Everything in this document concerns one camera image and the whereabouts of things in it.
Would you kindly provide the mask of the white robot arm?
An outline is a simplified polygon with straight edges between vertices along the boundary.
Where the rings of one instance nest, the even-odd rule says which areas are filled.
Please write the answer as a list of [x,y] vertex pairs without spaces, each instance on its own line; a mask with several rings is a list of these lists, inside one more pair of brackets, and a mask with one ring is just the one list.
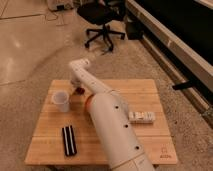
[[155,171],[128,120],[129,107],[121,95],[87,71],[88,59],[69,63],[71,83],[92,92],[87,111],[112,171]]

